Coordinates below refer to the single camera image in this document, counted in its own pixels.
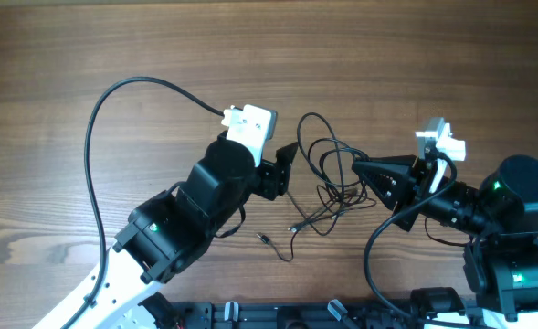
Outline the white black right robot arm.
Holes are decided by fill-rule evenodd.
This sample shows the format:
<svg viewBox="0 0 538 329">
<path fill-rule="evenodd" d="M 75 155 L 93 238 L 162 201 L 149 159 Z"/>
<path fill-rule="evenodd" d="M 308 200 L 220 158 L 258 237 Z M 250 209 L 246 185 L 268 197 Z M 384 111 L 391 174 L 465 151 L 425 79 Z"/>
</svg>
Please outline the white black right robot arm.
<svg viewBox="0 0 538 329">
<path fill-rule="evenodd" d="M 452 157 L 433 150 L 415 155 L 356 160 L 353 171 L 392 216 L 370 236 L 364 249 L 364 276 L 374 295 L 410 323 L 438 325 L 438 314 L 456 304 L 447 288 L 413 291 L 422 302 L 403 311 L 377 288 L 370 256 L 376 240 L 391 225 L 409 231 L 420 215 L 467 234 L 463 271 L 477 305 L 516 323 L 538 312 L 538 160 L 513 155 L 481 186 L 458 180 Z"/>
</svg>

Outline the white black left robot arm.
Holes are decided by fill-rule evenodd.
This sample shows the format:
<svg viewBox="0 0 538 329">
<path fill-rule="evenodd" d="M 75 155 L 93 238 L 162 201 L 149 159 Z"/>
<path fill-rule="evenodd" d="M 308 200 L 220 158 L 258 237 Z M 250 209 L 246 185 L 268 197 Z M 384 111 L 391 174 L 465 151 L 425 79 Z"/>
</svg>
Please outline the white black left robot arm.
<svg viewBox="0 0 538 329">
<path fill-rule="evenodd" d="M 96 268 L 39 323 L 39 328 L 112 328 L 131 309 L 159 292 L 203 256 L 221 228 L 243 212 L 251 195 L 285 194 L 298 145 L 276 152 L 276 162 L 256 164 L 244 145 L 219 135 L 187 180 L 145 201 L 128 217 Z"/>
</svg>

